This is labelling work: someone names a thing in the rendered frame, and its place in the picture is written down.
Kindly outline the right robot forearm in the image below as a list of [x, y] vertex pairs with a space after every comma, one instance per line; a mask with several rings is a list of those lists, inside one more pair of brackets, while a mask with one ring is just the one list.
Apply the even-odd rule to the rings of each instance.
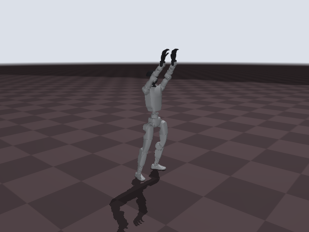
[[[161, 73], [161, 71], [163, 70], [164, 67], [165, 67], [165, 63], [163, 63], [163, 66], [162, 66], [162, 67], [160, 67], [160, 64], [159, 64], [159, 66], [158, 66], [158, 67], [156, 68], [156, 70], [152, 73], [152, 75], [158, 77], [159, 74]], [[152, 75], [151, 75], [151, 76], [152, 76]]]

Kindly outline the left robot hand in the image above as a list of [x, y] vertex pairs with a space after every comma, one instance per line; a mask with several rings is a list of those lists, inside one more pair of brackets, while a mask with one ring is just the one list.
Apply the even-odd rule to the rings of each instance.
[[178, 49], [172, 50], [171, 55], [170, 55], [170, 57], [171, 57], [171, 59], [172, 59], [172, 60], [171, 60], [171, 65], [172, 65], [172, 66], [174, 66], [174, 62], [177, 62], [177, 60], [175, 60], [177, 50], [178, 50]]

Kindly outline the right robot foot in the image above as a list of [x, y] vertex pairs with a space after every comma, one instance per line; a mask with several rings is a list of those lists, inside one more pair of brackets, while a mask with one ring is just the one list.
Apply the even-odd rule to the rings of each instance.
[[145, 178], [142, 176], [142, 174], [137, 174], [137, 172], [135, 173], [135, 176], [136, 176], [136, 178], [137, 179], [139, 179], [140, 181], [144, 181], [145, 180]]

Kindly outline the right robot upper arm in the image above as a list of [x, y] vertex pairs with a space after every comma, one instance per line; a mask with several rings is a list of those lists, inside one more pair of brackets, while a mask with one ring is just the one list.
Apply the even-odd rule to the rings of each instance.
[[149, 79], [149, 81], [145, 84], [145, 86], [142, 88], [142, 91], [143, 91], [143, 93], [145, 94], [145, 95], [147, 95], [147, 94], [149, 94], [149, 89], [151, 88], [151, 86], [152, 86], [152, 83], [154, 82], [156, 82], [157, 81], [157, 77], [156, 76], [154, 76], [154, 75], [152, 75], [151, 77], [150, 77], [150, 79]]

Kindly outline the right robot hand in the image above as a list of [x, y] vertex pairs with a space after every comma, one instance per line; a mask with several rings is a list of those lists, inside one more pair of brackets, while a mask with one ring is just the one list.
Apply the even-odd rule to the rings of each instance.
[[160, 61], [160, 67], [163, 66], [163, 63], [165, 63], [165, 57], [169, 54], [169, 53], [166, 53], [169, 49], [165, 49], [163, 52], [162, 52], [162, 55], [161, 55], [161, 61]]

